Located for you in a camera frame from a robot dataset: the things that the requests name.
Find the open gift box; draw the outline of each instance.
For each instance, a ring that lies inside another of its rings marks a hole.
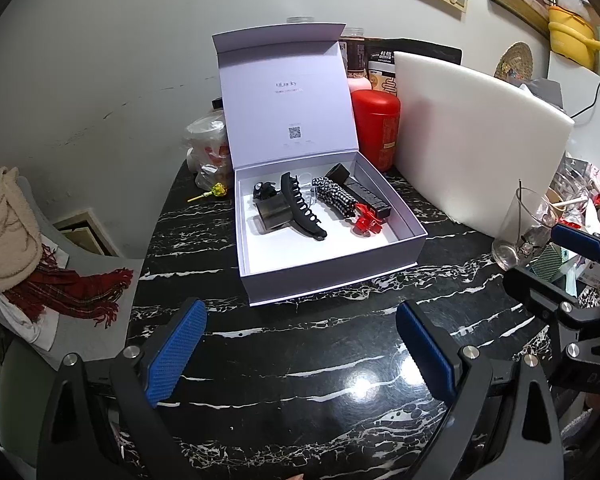
[[[235,222],[242,283],[255,306],[361,282],[416,265],[427,232],[358,151],[338,39],[344,25],[294,23],[214,36],[235,171]],[[324,176],[336,164],[392,207],[382,231],[363,237],[318,201],[327,231],[315,240],[291,227],[264,230],[257,182]]]

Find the beige fleece jacket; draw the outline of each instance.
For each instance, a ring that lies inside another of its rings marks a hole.
[[[26,279],[42,257],[38,222],[17,177],[18,168],[0,168],[0,293]]]

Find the red canister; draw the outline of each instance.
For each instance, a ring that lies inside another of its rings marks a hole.
[[[357,90],[351,94],[358,145],[379,171],[394,163],[395,140],[400,121],[400,99],[379,90]]]

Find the red lid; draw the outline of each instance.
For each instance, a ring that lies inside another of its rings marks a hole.
[[[351,94],[351,102],[356,111],[376,114],[400,113],[400,99],[379,90],[356,90]]]

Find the blue gripper pad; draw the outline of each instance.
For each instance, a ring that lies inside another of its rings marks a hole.
[[[398,306],[395,325],[431,395],[451,406],[456,399],[454,370],[407,303]]]
[[[551,240],[560,247],[581,254],[587,260],[600,263],[600,240],[595,236],[556,224],[551,229]]]
[[[155,408],[160,400],[167,399],[176,387],[184,367],[189,362],[206,327],[206,308],[196,300],[184,313],[182,319],[171,329],[171,333],[157,351],[153,361],[147,365],[146,398]]]

